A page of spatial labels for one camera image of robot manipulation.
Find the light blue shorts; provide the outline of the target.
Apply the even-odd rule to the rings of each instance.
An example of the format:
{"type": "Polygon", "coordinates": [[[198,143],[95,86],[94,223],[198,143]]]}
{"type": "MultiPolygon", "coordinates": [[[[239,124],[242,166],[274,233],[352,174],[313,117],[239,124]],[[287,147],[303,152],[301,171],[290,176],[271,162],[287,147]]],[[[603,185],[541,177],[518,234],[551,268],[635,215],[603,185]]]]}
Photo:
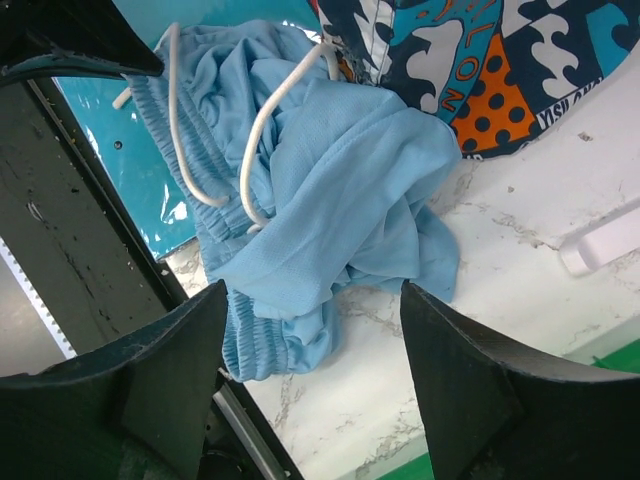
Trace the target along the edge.
{"type": "Polygon", "coordinates": [[[438,118],[341,80],[299,28],[170,25],[164,70],[129,94],[189,203],[205,274],[227,288],[239,382],[318,367],[339,347],[335,295],[410,280],[452,299],[456,240],[428,208],[461,152],[438,118]]]}

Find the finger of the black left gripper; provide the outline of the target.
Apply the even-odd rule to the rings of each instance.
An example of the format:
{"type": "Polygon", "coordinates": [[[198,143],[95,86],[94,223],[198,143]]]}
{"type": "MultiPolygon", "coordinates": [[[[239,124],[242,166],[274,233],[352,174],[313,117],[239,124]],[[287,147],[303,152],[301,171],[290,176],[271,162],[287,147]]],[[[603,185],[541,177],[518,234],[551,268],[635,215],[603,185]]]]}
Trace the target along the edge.
{"type": "Polygon", "coordinates": [[[1,81],[158,76],[162,60],[111,1],[1,3],[1,81]]]}

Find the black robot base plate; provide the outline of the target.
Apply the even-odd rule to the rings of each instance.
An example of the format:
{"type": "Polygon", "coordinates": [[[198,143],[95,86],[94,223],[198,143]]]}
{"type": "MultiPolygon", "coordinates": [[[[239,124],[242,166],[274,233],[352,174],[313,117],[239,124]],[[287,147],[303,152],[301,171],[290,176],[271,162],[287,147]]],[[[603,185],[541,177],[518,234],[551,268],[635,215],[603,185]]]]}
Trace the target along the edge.
{"type": "MultiPolygon", "coordinates": [[[[51,81],[1,91],[1,239],[77,356],[164,317],[188,298],[127,221],[51,81]]],[[[296,479],[298,469],[221,364],[194,479],[296,479]]]]}

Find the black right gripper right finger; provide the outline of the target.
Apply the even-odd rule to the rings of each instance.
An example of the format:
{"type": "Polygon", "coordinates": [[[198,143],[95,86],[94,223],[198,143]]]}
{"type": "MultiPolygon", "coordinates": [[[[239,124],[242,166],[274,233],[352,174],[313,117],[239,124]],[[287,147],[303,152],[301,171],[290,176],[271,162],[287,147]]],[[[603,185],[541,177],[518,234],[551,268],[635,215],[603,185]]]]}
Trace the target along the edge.
{"type": "Polygon", "coordinates": [[[539,351],[412,283],[401,325],[438,479],[635,479],[639,378],[539,351]]]}

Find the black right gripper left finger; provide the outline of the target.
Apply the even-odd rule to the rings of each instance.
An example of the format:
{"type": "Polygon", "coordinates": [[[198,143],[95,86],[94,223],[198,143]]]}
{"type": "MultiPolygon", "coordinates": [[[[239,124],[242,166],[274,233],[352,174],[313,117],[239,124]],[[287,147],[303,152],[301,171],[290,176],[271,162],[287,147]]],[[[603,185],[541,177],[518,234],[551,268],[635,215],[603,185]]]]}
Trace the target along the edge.
{"type": "Polygon", "coordinates": [[[218,282],[94,351],[2,378],[2,478],[196,478],[226,317],[218,282]]]}

